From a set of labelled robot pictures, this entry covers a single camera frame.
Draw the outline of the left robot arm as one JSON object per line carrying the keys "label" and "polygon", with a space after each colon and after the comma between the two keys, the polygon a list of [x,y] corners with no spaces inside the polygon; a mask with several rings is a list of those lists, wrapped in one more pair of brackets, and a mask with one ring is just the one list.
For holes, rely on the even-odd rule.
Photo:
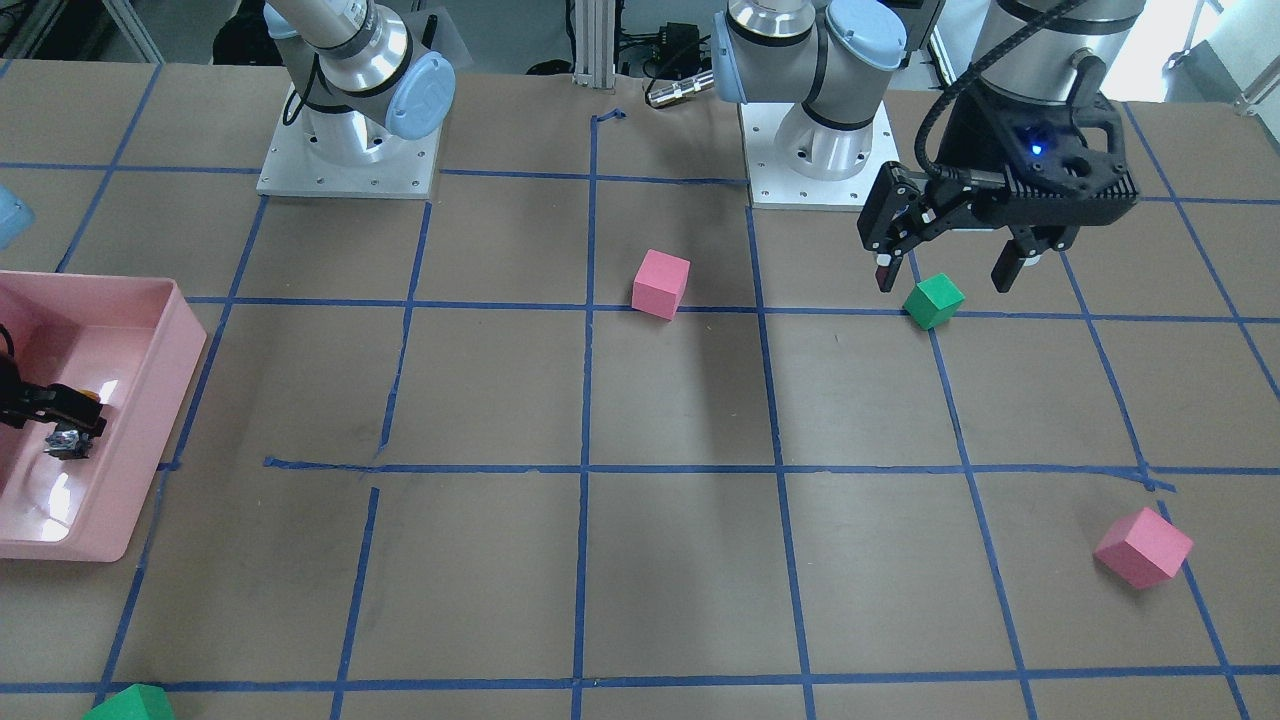
{"label": "left robot arm", "polygon": [[[991,273],[1010,291],[1028,263],[1070,249],[1140,200],[1120,115],[1102,83],[1142,1],[992,1],[975,56],[916,132],[916,169],[886,161],[858,218],[881,291],[906,256],[956,229],[1010,231]],[[728,102],[783,102],[787,164],[817,181],[865,167],[876,111],[908,47],[878,1],[730,1],[712,69]]]}

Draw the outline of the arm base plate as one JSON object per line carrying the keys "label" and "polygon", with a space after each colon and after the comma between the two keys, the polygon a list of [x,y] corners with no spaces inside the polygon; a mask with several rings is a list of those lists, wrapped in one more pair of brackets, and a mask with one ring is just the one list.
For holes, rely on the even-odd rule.
{"label": "arm base plate", "polygon": [[262,196],[398,199],[433,195],[443,128],[406,140],[357,111],[326,114],[303,106],[278,122],[256,183]]}
{"label": "arm base plate", "polygon": [[797,102],[739,106],[755,209],[859,211],[877,172],[899,160],[887,108],[860,129],[823,126]]}

